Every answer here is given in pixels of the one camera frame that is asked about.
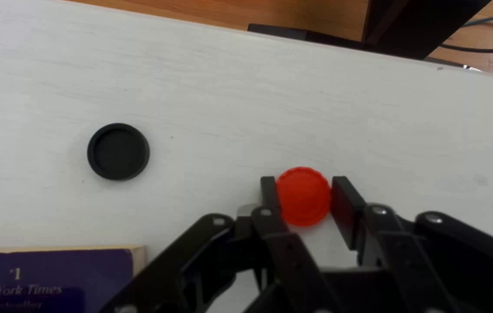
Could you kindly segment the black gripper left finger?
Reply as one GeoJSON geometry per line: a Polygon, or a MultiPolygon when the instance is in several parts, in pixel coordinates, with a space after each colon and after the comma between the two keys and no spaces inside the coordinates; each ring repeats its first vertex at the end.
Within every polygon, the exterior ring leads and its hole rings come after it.
{"type": "Polygon", "coordinates": [[[261,206],[274,214],[279,214],[279,197],[277,197],[277,185],[272,176],[263,176],[260,180],[260,193],[261,193],[261,206]]]}

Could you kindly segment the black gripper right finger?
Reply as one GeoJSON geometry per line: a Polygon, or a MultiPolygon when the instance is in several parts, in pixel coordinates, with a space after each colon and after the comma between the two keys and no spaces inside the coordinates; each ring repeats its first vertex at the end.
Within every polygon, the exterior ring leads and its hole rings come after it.
{"type": "Polygon", "coordinates": [[[331,180],[331,218],[345,240],[345,246],[353,251],[357,247],[359,218],[366,207],[364,199],[345,176],[331,180]]]}

